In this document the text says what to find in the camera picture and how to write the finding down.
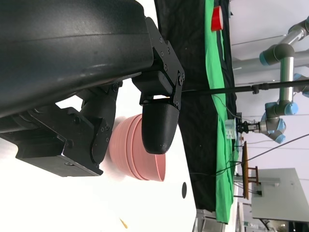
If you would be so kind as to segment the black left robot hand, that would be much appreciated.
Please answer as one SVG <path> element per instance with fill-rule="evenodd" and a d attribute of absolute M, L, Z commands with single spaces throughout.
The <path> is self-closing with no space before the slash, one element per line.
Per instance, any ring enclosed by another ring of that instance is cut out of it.
<path fill-rule="evenodd" d="M 185 73 L 135 0 L 0 3 L 0 136 L 16 158 L 67 176 L 99 176 L 122 82 L 141 92 L 147 152 L 170 148 Z"/>

